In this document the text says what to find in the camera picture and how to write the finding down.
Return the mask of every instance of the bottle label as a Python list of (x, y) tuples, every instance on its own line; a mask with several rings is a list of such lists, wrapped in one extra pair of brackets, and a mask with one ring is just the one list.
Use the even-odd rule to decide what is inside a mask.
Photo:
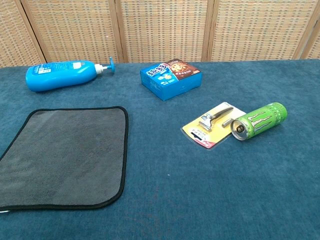
[(64, 62), (64, 63), (46, 63), (40, 64), (33, 68), (33, 74), (46, 74), (60, 70), (68, 70), (68, 69), (79, 69), (84, 62)]

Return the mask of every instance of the razor package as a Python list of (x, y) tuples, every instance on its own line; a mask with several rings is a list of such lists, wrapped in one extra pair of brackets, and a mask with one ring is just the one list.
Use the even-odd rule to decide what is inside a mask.
[(231, 133), (230, 123), (246, 113), (223, 102), (182, 127), (189, 139), (206, 149), (212, 148)]

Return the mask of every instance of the gray microfiber towel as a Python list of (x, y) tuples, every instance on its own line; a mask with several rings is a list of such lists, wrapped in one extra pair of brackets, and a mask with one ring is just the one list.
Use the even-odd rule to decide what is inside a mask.
[(124, 190), (128, 113), (38, 109), (0, 158), (0, 211), (93, 209)]

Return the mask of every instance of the blue lotion bottle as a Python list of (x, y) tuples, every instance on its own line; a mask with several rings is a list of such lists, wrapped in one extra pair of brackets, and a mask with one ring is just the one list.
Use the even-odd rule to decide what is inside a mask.
[(112, 57), (110, 57), (109, 66), (85, 60), (51, 62), (29, 67), (25, 75), (25, 82), (31, 91), (43, 92), (89, 82), (105, 69), (115, 72)]

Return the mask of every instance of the razor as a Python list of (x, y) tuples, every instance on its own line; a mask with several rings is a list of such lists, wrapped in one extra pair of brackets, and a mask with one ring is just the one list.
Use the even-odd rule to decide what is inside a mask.
[(199, 125), (203, 127), (205, 130), (211, 132), (212, 127), (214, 126), (213, 120), (220, 118), (223, 114), (231, 111), (232, 109), (234, 109), (234, 107), (230, 106), (225, 109), (222, 109), (221, 111), (215, 113), (214, 115), (210, 113), (206, 113), (201, 117), (201, 120), (199, 121)]

